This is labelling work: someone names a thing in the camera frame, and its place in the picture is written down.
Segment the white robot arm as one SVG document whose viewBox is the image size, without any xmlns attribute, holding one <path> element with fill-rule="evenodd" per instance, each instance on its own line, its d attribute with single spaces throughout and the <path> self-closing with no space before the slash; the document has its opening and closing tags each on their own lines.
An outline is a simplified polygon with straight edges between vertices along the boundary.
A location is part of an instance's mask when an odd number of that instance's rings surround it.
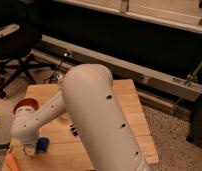
<svg viewBox="0 0 202 171">
<path fill-rule="evenodd" d="M 75 66 L 42 107 L 34 99 L 24 99 L 15 106 L 11 135 L 32 146 L 42 126 L 67 113 L 96 171 L 151 171 L 112 85 L 113 76 L 107 67 Z"/>
</svg>

